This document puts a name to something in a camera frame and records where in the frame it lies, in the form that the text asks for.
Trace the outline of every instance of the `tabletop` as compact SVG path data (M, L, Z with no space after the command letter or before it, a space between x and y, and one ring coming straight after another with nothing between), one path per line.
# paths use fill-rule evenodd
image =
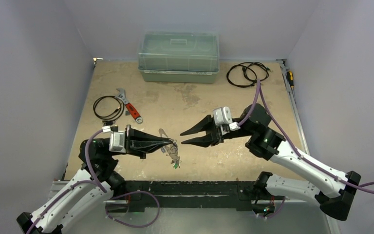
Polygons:
M164 129L168 137L181 142L204 133L180 136L206 115L218 107L228 106L233 117L239 117L252 103L256 87L238 88L226 80L226 73L234 62L222 62L220 72L213 84L145 82L138 71L136 62L101 61L94 69L91 85L78 123L65 179L71 179L82 162L78 158L79 146L83 140L102 128L102 122L93 113L93 103L101 96L117 95L117 88L124 88L129 102L138 110L144 121L135 122L131 116L122 115L116 125L123 130L127 124L132 128L159 136ZM268 108L282 128L300 148L298 126L283 81L278 63L264 63L272 72L262 81L263 94ZM254 68L259 77L265 73ZM240 68L230 73L237 84L249 84ZM111 113L117 102L105 99L99 103L97 111L101 115ZM269 127L279 131L273 122ZM100 134L98 137L109 137ZM225 140L214 147L201 148L178 144L180 167L175 169L171 158L160 150L147 155L147 159L120 155L116 171L126 180L255 180L261 171L268 171L283 177L301 179L294 172L262 158L257 158L244 146L249 137Z

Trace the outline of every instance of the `white wall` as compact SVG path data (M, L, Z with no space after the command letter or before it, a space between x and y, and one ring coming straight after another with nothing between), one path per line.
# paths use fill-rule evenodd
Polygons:
M283 59L318 0L65 0L94 57L136 59L147 30L216 31L222 59Z
M288 65L312 155L374 181L374 1L321 1ZM374 195L358 192L340 226L374 234Z
M0 234L61 177L92 63L63 1L0 0Z

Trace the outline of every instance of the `toolbox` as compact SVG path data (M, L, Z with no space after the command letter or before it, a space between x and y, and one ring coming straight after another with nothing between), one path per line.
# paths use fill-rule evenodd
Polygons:
M214 83L219 57L217 34L147 32L138 69L145 81Z

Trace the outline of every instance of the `green plastic box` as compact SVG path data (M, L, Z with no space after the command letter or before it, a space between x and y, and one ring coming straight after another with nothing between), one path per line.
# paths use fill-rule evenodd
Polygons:
M214 33L147 32L138 48L145 81L214 83L220 69Z

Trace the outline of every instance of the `wrench handle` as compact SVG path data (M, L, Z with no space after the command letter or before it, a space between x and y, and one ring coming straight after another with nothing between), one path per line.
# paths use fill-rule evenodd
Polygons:
M134 106L131 103L125 104L125 107L135 120L141 117L141 115L138 113L138 111L134 108Z

